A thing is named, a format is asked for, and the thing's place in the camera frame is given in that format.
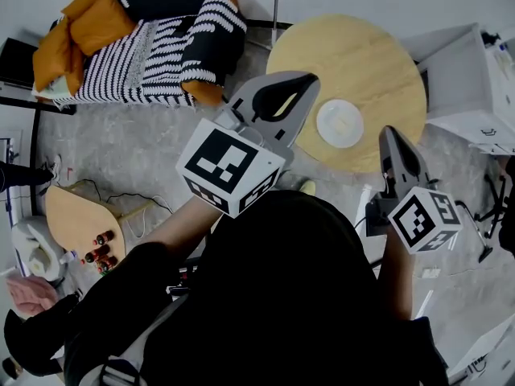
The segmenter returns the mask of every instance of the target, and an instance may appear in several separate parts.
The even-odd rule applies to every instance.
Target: pink towel
[[[11,275],[6,283],[16,308],[30,316],[50,309],[59,299],[54,288],[42,277]]]

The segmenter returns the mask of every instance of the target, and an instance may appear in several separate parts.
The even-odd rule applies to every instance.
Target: concrete floor
[[[249,37],[266,41],[264,31],[251,30]],[[247,44],[234,76],[226,86],[226,96],[252,76],[265,71],[268,52]],[[212,118],[216,110],[199,107],[168,109],[161,105],[86,105],[75,116],[43,113],[39,124],[39,160],[61,154],[61,185],[79,179],[92,179],[101,189],[102,199],[122,192],[161,195],[172,210],[191,196],[175,171],[178,157],[202,117]],[[492,204],[485,188],[485,171],[498,175],[495,161],[470,149],[466,141],[428,125],[418,149],[426,159],[433,178],[442,179],[439,189],[463,200],[471,212],[485,211]],[[69,178],[68,167],[72,168]],[[316,181],[316,195],[335,205],[355,221],[361,193],[365,187],[380,190],[380,174],[354,175],[335,172],[295,147],[295,160],[278,187],[289,188],[304,178]],[[94,190],[89,188],[89,195]],[[141,203],[138,197],[117,200],[123,207]],[[154,207],[146,211],[146,233],[167,218],[167,211]],[[417,256],[414,271],[414,315],[430,290],[425,315],[431,320],[435,342],[449,366],[453,366],[485,332],[515,312],[515,261],[499,248],[481,265],[480,241],[462,216],[464,230],[454,249],[444,245],[433,253]],[[137,235],[143,232],[142,217],[130,221]],[[138,239],[124,225],[128,247]],[[363,237],[370,260],[381,255],[384,239]],[[441,269],[436,279],[422,279],[427,268]]]

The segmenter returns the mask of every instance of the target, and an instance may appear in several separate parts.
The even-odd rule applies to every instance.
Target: white cube
[[[277,182],[285,159],[202,119],[176,169],[194,195],[236,217]]]
[[[462,228],[451,195],[414,187],[388,216],[408,252],[436,250]]]

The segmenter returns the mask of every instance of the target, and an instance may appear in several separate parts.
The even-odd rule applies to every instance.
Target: wooden table
[[[119,261],[126,256],[126,244],[121,223],[155,204],[149,200],[140,207],[123,215],[114,205],[93,202],[73,193],[83,182],[70,187],[50,186],[45,207],[50,233],[66,250],[75,250],[82,259],[97,246],[93,240],[101,233],[111,230],[114,239],[109,242],[110,256]]]
[[[410,55],[391,35],[358,18],[328,14],[290,27],[270,53],[267,73],[315,73],[320,93],[296,143],[337,170],[380,170],[379,133],[392,125],[416,144],[426,121],[426,94]],[[316,128],[320,107],[331,99],[353,103],[365,132],[347,149],[326,143]]]

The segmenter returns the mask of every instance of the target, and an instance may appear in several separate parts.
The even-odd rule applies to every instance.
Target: bottle
[[[75,250],[70,250],[68,252],[66,252],[60,259],[59,259],[59,263],[61,263],[62,265],[66,264],[66,263],[70,263],[72,261],[75,261],[79,258],[79,256],[77,255],[77,252]]]
[[[111,256],[109,259],[105,261],[101,261],[98,267],[102,270],[102,272],[109,272],[114,266],[118,263],[118,259],[115,256]]]
[[[91,252],[86,253],[84,256],[84,259],[88,263],[93,263],[99,257],[102,257],[102,256],[106,255],[107,253],[109,253],[109,250],[110,250],[109,246],[107,244],[104,244],[103,246],[101,246],[99,248],[95,248]]]
[[[93,241],[93,244],[99,244],[102,246],[112,239],[114,239],[114,233],[108,230],[107,232],[103,232],[101,235],[98,235],[97,238]]]
[[[106,261],[106,260],[108,260],[108,259],[109,259],[109,256],[107,256],[107,255],[105,255],[105,254],[104,254],[104,255],[102,255],[102,256],[100,256],[100,257],[98,257],[98,258],[95,260],[95,263],[97,264],[97,267],[98,267],[102,261]]]

